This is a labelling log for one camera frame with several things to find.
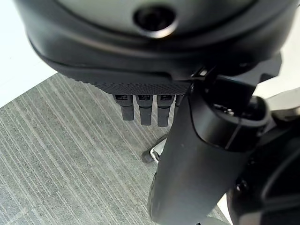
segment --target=gray carpet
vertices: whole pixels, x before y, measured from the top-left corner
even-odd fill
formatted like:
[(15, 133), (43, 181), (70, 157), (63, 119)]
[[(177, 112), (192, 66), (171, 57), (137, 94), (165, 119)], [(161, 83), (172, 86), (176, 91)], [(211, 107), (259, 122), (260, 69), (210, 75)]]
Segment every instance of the gray carpet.
[(138, 107), (124, 122), (112, 96), (62, 75), (1, 108), (0, 224), (153, 225), (156, 165), (140, 155), (169, 130), (157, 127), (156, 110), (151, 127)]

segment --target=round hole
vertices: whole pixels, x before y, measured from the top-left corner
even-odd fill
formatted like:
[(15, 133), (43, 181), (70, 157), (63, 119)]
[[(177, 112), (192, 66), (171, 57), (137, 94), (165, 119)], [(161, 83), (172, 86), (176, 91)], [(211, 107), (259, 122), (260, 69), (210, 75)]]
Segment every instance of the round hole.
[(143, 7), (134, 14), (134, 22), (139, 30), (150, 38), (163, 38), (176, 29), (176, 15), (163, 6)]

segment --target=caster wheel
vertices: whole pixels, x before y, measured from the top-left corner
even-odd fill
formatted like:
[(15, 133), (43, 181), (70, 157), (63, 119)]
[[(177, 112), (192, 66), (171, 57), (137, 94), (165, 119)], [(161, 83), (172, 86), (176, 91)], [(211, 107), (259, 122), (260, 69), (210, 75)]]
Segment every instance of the caster wheel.
[(153, 162), (154, 161), (154, 159), (151, 157), (151, 155), (150, 155), (150, 151), (149, 150), (147, 150), (147, 151), (144, 151), (143, 153), (142, 153), (142, 162), (143, 163), (151, 163), (151, 162)]

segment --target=white wall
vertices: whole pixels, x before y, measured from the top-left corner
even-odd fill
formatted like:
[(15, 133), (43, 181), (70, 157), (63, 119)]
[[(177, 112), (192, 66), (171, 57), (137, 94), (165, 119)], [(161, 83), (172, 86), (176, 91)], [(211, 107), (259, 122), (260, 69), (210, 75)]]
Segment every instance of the white wall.
[(0, 107), (56, 72), (32, 50), (12, 0), (0, 8)]

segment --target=black plastic housing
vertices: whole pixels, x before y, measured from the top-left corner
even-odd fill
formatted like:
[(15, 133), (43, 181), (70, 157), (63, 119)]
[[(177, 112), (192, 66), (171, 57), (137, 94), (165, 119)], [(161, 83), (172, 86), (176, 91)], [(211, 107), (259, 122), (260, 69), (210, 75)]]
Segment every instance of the black plastic housing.
[(46, 63), (108, 93), (125, 95), (184, 94), (203, 64), (272, 58), (289, 33), (298, 4), (258, 0), (201, 32), (153, 40), (96, 26), (54, 0), (15, 2), (35, 51)]

